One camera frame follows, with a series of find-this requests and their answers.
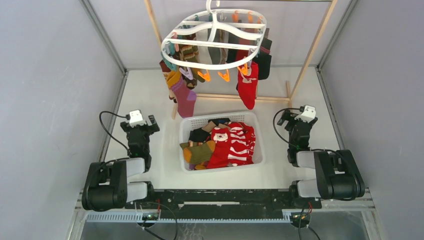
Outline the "olive and orange sock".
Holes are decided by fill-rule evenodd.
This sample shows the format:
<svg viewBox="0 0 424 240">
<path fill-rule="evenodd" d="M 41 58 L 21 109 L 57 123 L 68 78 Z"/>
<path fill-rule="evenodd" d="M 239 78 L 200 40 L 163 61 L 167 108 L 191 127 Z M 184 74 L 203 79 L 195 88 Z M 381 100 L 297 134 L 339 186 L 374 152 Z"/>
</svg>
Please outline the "olive and orange sock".
<svg viewBox="0 0 424 240">
<path fill-rule="evenodd" d="M 206 142 L 181 143 L 183 159 L 192 165 L 198 165 L 210 160 L 215 151 L 216 143 L 213 140 Z"/>
</svg>

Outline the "tan brown sock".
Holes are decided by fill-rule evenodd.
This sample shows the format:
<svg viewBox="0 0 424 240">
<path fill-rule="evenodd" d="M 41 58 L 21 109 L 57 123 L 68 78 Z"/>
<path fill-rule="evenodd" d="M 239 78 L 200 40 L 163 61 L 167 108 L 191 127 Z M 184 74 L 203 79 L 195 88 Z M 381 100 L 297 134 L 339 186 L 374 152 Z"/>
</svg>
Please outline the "tan brown sock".
<svg viewBox="0 0 424 240">
<path fill-rule="evenodd" d="M 228 126 L 229 122 L 224 122 L 224 123 L 218 123 L 215 124 L 213 121 L 209 121 L 205 126 L 203 126 L 201 129 L 207 133 L 211 133 L 211 131 L 215 128 L 219 128 L 219 129 L 228 129 L 230 130 L 231 128 Z"/>
</svg>

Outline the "white round clip hanger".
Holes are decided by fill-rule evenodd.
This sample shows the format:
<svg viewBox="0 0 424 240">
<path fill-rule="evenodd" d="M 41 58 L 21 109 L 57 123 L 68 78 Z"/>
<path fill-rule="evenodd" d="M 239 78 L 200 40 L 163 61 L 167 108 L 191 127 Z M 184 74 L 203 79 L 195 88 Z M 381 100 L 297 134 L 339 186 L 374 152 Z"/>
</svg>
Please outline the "white round clip hanger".
<svg viewBox="0 0 424 240">
<path fill-rule="evenodd" d="M 182 20 L 162 41 L 161 56 L 165 62 L 172 65 L 203 70 L 227 70 L 238 67 L 250 67 L 261 49 L 265 37 L 267 20 L 261 13 L 250 9 L 220 8 L 207 0 L 205 10 L 194 13 Z M 218 31 L 232 34 L 246 44 L 228 43 L 215 40 Z M 246 51 L 247 56 L 241 60 L 225 64 L 206 64 L 177 60 L 173 58 L 172 50 L 177 46 L 205 47 L 224 50 Z"/>
</svg>

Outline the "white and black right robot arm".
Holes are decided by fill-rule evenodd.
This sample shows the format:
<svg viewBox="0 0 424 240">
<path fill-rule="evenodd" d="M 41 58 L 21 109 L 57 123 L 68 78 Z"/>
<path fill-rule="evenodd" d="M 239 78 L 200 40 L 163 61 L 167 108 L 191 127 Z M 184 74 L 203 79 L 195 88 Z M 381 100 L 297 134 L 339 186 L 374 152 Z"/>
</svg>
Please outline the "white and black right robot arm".
<svg viewBox="0 0 424 240">
<path fill-rule="evenodd" d="M 310 134 L 318 121 L 313 106 L 284 108 L 273 117 L 272 126 L 284 126 L 288 132 L 285 139 L 278 130 L 277 136 L 287 143 L 287 159 L 296 168 L 315 171 L 315 178 L 297 180 L 289 194 L 289 203 L 302 208 L 309 198 L 323 200 L 353 201 L 363 197 L 366 186 L 352 152 L 348 149 L 332 150 L 311 148 Z"/>
</svg>

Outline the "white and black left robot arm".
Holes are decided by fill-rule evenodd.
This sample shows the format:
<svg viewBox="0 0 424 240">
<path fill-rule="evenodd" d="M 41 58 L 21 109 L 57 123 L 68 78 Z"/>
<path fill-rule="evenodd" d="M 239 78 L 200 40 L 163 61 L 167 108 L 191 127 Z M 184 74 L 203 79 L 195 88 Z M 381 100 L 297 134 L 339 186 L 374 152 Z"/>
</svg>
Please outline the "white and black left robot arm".
<svg viewBox="0 0 424 240">
<path fill-rule="evenodd" d="M 147 183 L 129 187 L 128 177 L 150 170 L 150 136 L 160 131 L 153 115 L 135 121 L 127 115 L 127 121 L 120 123 L 126 133 L 127 157 L 91 163 L 82 192 L 81 204 L 87 211 L 105 212 L 121 209 L 128 202 L 137 200 L 143 208 L 149 209 L 156 203 L 157 196 L 148 190 Z"/>
</svg>

